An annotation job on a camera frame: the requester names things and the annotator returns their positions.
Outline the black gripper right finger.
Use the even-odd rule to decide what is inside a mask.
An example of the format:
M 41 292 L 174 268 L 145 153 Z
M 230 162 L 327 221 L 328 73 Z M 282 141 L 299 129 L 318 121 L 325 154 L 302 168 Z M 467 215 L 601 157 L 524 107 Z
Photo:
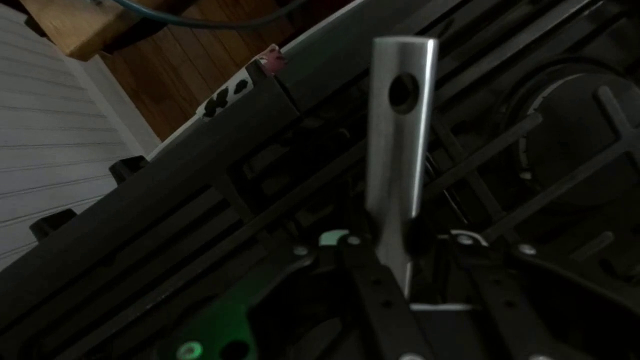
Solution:
M 640 360 L 639 291 L 595 260 L 441 234 L 439 276 L 489 321 L 492 360 Z

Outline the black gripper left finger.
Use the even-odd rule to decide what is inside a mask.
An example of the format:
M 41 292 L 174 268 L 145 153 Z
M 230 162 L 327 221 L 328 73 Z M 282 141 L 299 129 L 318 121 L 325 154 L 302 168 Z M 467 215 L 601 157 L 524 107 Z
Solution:
M 355 291 L 366 353 L 375 360 L 435 360 L 401 287 L 375 249 L 358 237 L 344 237 L 339 241 L 339 263 Z

